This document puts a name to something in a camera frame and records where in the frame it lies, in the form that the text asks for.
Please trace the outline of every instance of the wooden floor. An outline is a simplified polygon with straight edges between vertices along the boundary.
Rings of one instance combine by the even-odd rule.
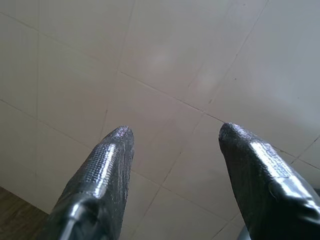
[[[0,187],[0,240],[36,239],[47,216]]]

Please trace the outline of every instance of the white tile floor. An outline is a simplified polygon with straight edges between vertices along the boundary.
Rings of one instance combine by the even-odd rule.
[[[222,121],[320,188],[319,21],[318,0],[0,0],[0,186],[49,212],[129,125],[120,239],[235,240]]]

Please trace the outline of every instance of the dark wooden surface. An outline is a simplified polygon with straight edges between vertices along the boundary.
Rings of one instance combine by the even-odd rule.
[[[0,187],[0,240],[33,240],[47,214]]]

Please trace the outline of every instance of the black object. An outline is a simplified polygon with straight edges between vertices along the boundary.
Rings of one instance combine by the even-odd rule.
[[[219,144],[252,240],[320,239],[319,196],[269,143],[225,123]]]
[[[109,133],[69,180],[39,240],[117,240],[128,196],[134,136]]]

